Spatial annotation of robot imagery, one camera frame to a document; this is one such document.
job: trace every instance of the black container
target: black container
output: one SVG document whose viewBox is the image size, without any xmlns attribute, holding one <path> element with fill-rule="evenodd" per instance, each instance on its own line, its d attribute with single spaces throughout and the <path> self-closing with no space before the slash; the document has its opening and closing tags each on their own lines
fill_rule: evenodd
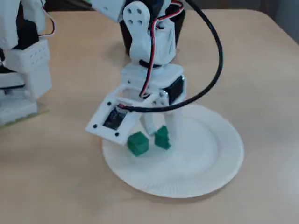
<svg viewBox="0 0 299 224">
<path fill-rule="evenodd" d="M 177 6 L 170 5 L 169 8 L 166 10 L 166 14 L 171 14 L 171 13 L 175 12 L 177 9 L 178 9 Z M 179 40 L 180 33 L 181 33 L 181 30 L 183 27 L 185 16 L 186 16 L 186 11 L 183 11 L 176 17 L 171 18 L 171 20 L 175 23 L 176 45 L 178 44 L 178 40 Z M 121 33 L 122 33 L 123 40 L 124 40 L 124 43 L 126 46 L 126 53 L 129 55 L 131 44 L 132 44 L 132 37 L 131 37 L 131 34 L 126 26 L 126 23 L 124 21 L 121 21 L 120 25 L 121 25 Z"/>
</svg>

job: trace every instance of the table surface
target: table surface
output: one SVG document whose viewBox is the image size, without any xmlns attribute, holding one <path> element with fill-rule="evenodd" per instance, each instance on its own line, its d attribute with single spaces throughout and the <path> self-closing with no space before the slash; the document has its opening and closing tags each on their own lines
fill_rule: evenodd
<svg viewBox="0 0 299 224">
<path fill-rule="evenodd" d="M 210 10 L 223 42 L 221 80 L 198 103 L 227 118 L 245 145 L 238 176 L 188 200 L 138 192 L 107 167 L 85 127 L 129 62 L 117 24 L 96 12 L 52 14 L 50 112 L 0 131 L 0 217 L 6 224 L 295 224 L 299 220 L 299 46 L 266 15 Z M 175 59 L 188 94 L 218 63 L 214 40 L 187 13 Z"/>
</svg>

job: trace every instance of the green object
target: green object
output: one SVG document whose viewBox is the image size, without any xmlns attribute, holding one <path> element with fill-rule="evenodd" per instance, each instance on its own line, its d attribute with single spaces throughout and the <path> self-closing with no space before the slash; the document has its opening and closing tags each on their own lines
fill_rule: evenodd
<svg viewBox="0 0 299 224">
<path fill-rule="evenodd" d="M 169 133 L 166 126 L 161 127 L 155 134 L 155 145 L 165 150 L 170 149 Z"/>
<path fill-rule="evenodd" d="M 137 132 L 128 138 L 128 147 L 135 156 L 140 156 L 149 150 L 150 141 L 142 132 Z"/>
</svg>

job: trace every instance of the white paper plate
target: white paper plate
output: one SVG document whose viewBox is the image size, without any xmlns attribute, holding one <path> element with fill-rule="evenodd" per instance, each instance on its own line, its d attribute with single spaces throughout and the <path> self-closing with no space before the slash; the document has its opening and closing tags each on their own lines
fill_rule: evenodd
<svg viewBox="0 0 299 224">
<path fill-rule="evenodd" d="M 157 127 L 163 115 L 155 115 Z M 133 133 L 140 131 L 138 125 Z M 182 133 L 168 151 L 151 140 L 150 150 L 134 157 L 127 147 L 103 141 L 104 157 L 128 185 L 148 194 L 190 198 L 209 194 L 229 183 L 244 158 L 241 137 L 220 115 L 199 105 L 182 111 Z"/>
</svg>

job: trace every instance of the white robot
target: white robot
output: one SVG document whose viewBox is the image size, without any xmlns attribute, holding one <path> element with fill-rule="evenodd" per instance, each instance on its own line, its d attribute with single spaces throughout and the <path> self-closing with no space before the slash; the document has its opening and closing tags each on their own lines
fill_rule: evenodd
<svg viewBox="0 0 299 224">
<path fill-rule="evenodd" d="M 16 24 L 20 2 L 26 19 L 22 28 Z M 51 89 L 50 52 L 41 35 L 45 29 L 44 3 L 0 1 L 0 49 L 5 55 L 5 61 L 0 60 L 0 126 L 38 113 L 36 100 Z"/>
<path fill-rule="evenodd" d="M 20 2 L 25 19 L 36 24 L 38 33 L 34 43 L 21 49 L 15 24 Z M 45 0 L 0 1 L 0 48 L 4 50 L 5 67 L 14 71 L 0 74 L 0 125 L 37 113 L 36 100 L 51 88 L 49 47 L 41 35 L 45 27 L 44 3 Z M 86 130 L 125 145 L 138 121 L 149 136 L 154 135 L 152 113 L 164 112 L 170 139 L 174 140 L 180 120 L 179 110 L 175 109 L 205 95 L 222 70 L 222 46 L 212 24 L 198 11 L 218 42 L 221 61 L 217 74 L 203 92 L 185 100 L 184 69 L 170 64 L 176 55 L 175 24 L 171 18 L 183 12 L 183 4 L 171 0 L 91 0 L 91 4 L 115 22 L 125 22 L 132 38 L 132 62 L 121 71 L 121 85 L 108 94 Z M 170 4 L 176 5 L 177 10 L 166 15 Z"/>
<path fill-rule="evenodd" d="M 121 145 L 126 144 L 138 121 L 141 121 L 148 136 L 153 136 L 157 128 L 152 113 L 130 112 L 120 105 L 163 107 L 180 103 L 186 97 L 184 69 L 170 64 L 176 55 L 175 24 L 170 18 L 183 11 L 183 4 L 171 0 L 152 2 L 161 4 L 157 18 L 153 17 L 154 9 L 148 8 L 146 1 L 129 4 L 125 0 L 91 1 L 93 8 L 115 22 L 124 20 L 132 37 L 132 62 L 121 71 L 122 83 L 106 97 L 86 129 Z M 170 4 L 176 4 L 177 11 L 166 16 L 165 11 Z M 140 61 L 147 62 L 149 66 L 141 65 Z M 164 116 L 173 140 L 179 129 L 179 111 L 166 112 Z"/>
</svg>

